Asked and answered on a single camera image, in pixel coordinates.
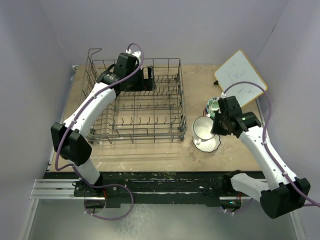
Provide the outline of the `orange red patterned bowl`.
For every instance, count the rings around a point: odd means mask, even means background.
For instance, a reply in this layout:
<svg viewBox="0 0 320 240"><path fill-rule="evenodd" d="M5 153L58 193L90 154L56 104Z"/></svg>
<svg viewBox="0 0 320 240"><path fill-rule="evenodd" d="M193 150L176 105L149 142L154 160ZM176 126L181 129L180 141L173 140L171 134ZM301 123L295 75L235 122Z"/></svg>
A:
<svg viewBox="0 0 320 240"><path fill-rule="evenodd" d="M208 115L207 109L204 108L204 109L203 109L203 116L207 116L207 115Z"/></svg>

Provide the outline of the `white fluted bowl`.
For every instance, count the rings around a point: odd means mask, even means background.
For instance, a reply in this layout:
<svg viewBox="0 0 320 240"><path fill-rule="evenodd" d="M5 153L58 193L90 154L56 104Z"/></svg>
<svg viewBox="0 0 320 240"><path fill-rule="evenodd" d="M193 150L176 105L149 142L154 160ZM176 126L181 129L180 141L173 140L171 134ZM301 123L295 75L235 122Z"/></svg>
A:
<svg viewBox="0 0 320 240"><path fill-rule="evenodd" d="M208 140L193 137L192 142L199 151L204 153L212 153L219 149L221 145L221 137L218 134L215 134L213 138Z"/></svg>

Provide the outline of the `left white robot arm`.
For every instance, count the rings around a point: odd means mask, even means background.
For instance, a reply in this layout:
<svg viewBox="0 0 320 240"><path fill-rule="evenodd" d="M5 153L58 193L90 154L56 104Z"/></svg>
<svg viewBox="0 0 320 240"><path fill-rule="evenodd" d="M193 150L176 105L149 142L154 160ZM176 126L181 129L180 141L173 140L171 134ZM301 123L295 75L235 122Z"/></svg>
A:
<svg viewBox="0 0 320 240"><path fill-rule="evenodd" d="M56 158L69 162L86 182L85 190L91 196L103 191L103 177L91 160L92 147L86 137L98 116L121 92L143 87L143 60L141 50L120 53L116 63L99 75L78 109L63 123L54 122L50 128Z"/></svg>

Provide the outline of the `white cup with handle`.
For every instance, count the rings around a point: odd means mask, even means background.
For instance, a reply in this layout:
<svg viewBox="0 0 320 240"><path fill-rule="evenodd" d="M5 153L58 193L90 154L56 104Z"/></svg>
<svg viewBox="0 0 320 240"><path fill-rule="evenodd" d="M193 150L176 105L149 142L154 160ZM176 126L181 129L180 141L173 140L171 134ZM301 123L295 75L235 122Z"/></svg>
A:
<svg viewBox="0 0 320 240"><path fill-rule="evenodd" d="M193 143L196 146L212 140L215 134L212 133L214 121L208 116L199 116L192 124Z"/></svg>

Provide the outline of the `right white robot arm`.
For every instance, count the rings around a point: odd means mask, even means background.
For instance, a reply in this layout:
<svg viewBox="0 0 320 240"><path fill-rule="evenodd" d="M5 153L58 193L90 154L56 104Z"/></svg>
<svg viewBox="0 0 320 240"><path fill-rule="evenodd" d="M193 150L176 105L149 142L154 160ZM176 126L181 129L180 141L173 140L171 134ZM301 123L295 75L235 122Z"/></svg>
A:
<svg viewBox="0 0 320 240"><path fill-rule="evenodd" d="M300 209L311 185L298 178L277 154L266 138L261 122L253 112L242 111L235 96L218 98L212 133L237 137L260 166L265 181L248 176L241 170L226 173L222 190L228 196L241 192L258 201L271 219Z"/></svg>

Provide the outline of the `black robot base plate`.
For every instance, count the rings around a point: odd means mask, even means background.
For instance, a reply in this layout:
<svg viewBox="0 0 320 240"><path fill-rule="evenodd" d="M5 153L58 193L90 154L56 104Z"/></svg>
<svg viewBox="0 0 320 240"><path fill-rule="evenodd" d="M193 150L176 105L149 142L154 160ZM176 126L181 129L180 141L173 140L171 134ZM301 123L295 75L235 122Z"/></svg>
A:
<svg viewBox="0 0 320 240"><path fill-rule="evenodd" d="M122 204L205 205L230 211L244 206L244 194L223 188L223 172L120 172L102 173L98 188L82 180L72 183L74 196L86 205L119 208Z"/></svg>

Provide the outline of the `green leaf patterned bowl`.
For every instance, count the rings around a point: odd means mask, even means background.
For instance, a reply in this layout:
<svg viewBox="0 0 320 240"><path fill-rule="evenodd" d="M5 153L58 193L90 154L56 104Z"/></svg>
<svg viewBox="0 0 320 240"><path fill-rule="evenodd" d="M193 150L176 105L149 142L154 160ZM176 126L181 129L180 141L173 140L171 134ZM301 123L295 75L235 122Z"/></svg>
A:
<svg viewBox="0 0 320 240"><path fill-rule="evenodd" d="M219 97L213 97L206 104L206 107L205 107L206 115L212 119L215 118L216 113L220 110L219 103L218 103L219 99L220 99Z"/></svg>

